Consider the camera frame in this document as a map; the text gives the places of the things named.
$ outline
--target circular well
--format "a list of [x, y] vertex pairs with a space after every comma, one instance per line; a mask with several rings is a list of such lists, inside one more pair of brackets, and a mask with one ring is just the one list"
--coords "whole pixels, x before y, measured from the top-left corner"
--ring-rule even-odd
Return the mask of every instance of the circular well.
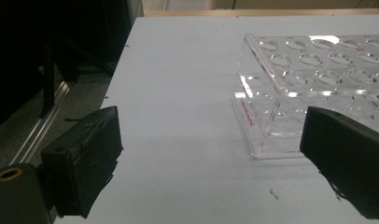
[[375, 48], [379, 48], [379, 39], [369, 39], [366, 41], [366, 43]]
[[324, 40], [324, 39], [316, 39], [316, 40], [313, 40], [312, 43], [320, 49], [333, 49], [334, 48], [334, 43], [329, 42], [328, 40]]
[[299, 83], [301, 85], [306, 85], [309, 82], [311, 82], [309, 77], [304, 73], [296, 73], [295, 74], [295, 80], [297, 81], [297, 83]]
[[279, 66], [291, 65], [291, 59], [288, 56], [282, 54], [271, 55], [270, 60], [273, 64]]
[[338, 73], [330, 70], [317, 72], [316, 75], [321, 82], [331, 86], [340, 85], [344, 82]]
[[329, 58], [333, 62], [338, 63], [338, 64], [342, 64], [342, 65], [348, 65], [348, 64], [353, 62], [349, 56], [342, 54], [342, 53], [332, 53], [329, 55]]
[[365, 84], [374, 84], [379, 82], [379, 76], [373, 72], [363, 70], [363, 69], [355, 69], [347, 71], [347, 74], [350, 78], [355, 80], [356, 82], [361, 82]]
[[359, 43], [356, 40], [343, 40], [340, 44], [348, 49], [357, 49], [359, 46]]
[[379, 55], [369, 52], [361, 52], [358, 54], [358, 57], [366, 63], [379, 64]]
[[320, 56], [310, 53], [300, 55], [300, 61], [313, 66], [320, 65], [322, 63]]
[[306, 49], [306, 47], [308, 47], [305, 42], [302, 42], [300, 40], [288, 41], [286, 42], [286, 45], [291, 49], [297, 49], [297, 50]]
[[267, 49], [267, 50], [276, 50], [277, 49], [277, 44], [274, 42], [263, 42], [263, 41], [261, 41], [260, 46], [263, 49]]

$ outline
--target white tabletop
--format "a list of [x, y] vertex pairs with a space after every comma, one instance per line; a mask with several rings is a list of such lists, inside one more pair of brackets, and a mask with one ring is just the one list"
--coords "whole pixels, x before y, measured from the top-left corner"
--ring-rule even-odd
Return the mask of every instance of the white tabletop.
[[232, 103], [245, 33], [379, 35], [379, 15], [137, 19], [103, 103], [119, 107], [114, 178], [87, 219], [55, 223], [379, 223], [306, 158], [250, 156]]

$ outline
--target clear plastic tray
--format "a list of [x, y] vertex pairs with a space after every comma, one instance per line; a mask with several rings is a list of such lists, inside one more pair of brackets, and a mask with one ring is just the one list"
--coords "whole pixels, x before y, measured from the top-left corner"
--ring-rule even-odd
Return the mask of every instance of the clear plastic tray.
[[379, 132], [379, 35], [248, 34], [238, 76], [234, 102], [256, 158], [301, 157], [309, 105]]

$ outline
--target small debris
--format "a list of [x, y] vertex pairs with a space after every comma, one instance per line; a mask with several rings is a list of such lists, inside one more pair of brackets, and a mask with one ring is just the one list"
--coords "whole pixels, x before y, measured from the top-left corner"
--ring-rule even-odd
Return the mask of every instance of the small debris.
[[279, 196], [274, 193], [273, 189], [269, 189], [269, 193], [272, 194], [276, 200], [279, 200]]

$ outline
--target round hole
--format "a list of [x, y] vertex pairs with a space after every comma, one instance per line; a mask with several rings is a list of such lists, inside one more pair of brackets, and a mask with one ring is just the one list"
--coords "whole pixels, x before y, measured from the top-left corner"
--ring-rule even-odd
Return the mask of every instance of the round hole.
[[18, 167], [9, 168], [0, 173], [0, 182], [12, 180], [23, 173], [23, 170]]
[[286, 75], [283, 76], [283, 78], [287, 81], [288, 85], [292, 86], [303, 86], [315, 82], [311, 75], [298, 71], [286, 72]]
[[312, 66], [320, 65], [322, 63], [320, 56], [309, 53], [300, 55], [300, 61]]
[[369, 52], [361, 52], [358, 57], [366, 62], [366, 63], [373, 63], [373, 64], [379, 64], [379, 55], [375, 55], [373, 53]]
[[328, 40], [324, 40], [324, 39], [316, 39], [316, 40], [313, 40], [312, 43], [320, 49], [333, 49], [334, 48], [334, 43], [329, 42]]
[[329, 58], [333, 62], [338, 63], [338, 64], [342, 64], [342, 65], [349, 65], [350, 63], [353, 62], [349, 56], [342, 54], [342, 53], [332, 53], [329, 55]]
[[379, 48], [379, 39], [369, 39], [366, 43], [375, 48]]
[[267, 50], [276, 50], [277, 44], [274, 42], [260, 42], [260, 46]]
[[306, 49], [306, 47], [308, 47], [306, 45], [306, 43], [299, 41], [299, 40], [288, 41], [288, 42], [286, 42], [286, 45], [289, 48], [296, 49], [296, 50], [303, 50], [303, 49]]
[[355, 40], [343, 40], [340, 44], [347, 49], [357, 49], [359, 46], [359, 43]]
[[291, 59], [286, 55], [275, 54], [270, 57], [271, 62], [278, 66], [289, 66], [291, 65]]
[[349, 75], [350, 78], [352, 78], [356, 82], [361, 82], [365, 84], [374, 84], [374, 83], [379, 82], [379, 76], [367, 70], [362, 70], [362, 69], [349, 70], [347, 71], [347, 74]]
[[317, 72], [316, 75], [321, 82], [331, 86], [340, 85], [344, 82], [339, 74], [330, 70]]

